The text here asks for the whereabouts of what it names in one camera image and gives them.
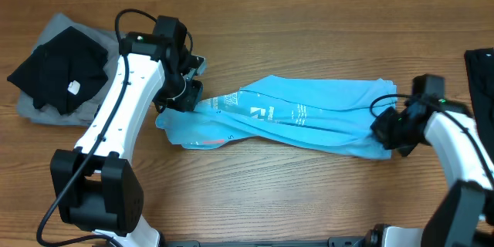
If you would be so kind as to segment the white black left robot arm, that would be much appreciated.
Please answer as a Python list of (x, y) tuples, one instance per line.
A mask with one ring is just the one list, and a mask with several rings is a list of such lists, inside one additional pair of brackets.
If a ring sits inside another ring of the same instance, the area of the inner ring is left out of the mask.
[(158, 16), (152, 33), (118, 36), (120, 57), (110, 90), (86, 133), (71, 151), (57, 150), (50, 163), (56, 193), (36, 238), (47, 246), (43, 229), (53, 212), (63, 222), (102, 239), (108, 246), (163, 246), (164, 236), (143, 216), (144, 191), (131, 166), (134, 145), (150, 106), (192, 111), (203, 85), (196, 78), (205, 58), (177, 18)]

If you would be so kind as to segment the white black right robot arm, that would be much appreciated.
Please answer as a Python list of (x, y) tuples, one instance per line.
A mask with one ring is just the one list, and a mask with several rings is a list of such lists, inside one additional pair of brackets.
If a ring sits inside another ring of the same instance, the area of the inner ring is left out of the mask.
[(468, 107), (445, 99), (442, 77), (412, 81), (401, 112), (389, 107), (375, 117), (374, 136), (387, 150), (408, 156), (419, 144), (432, 147), (448, 182), (448, 194), (424, 228), (375, 225), (361, 246), (491, 246), (493, 235), (477, 229), (493, 223), (493, 163)]

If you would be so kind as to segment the light blue t-shirt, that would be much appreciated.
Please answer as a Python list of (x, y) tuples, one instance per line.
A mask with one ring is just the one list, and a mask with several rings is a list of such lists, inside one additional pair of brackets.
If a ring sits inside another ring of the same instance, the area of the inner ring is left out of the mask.
[(234, 140), (264, 137), (333, 154), (387, 160), (374, 138), (375, 115), (396, 103), (390, 80), (307, 80), (267, 76), (191, 112), (167, 109), (157, 128), (186, 149), (210, 150)]

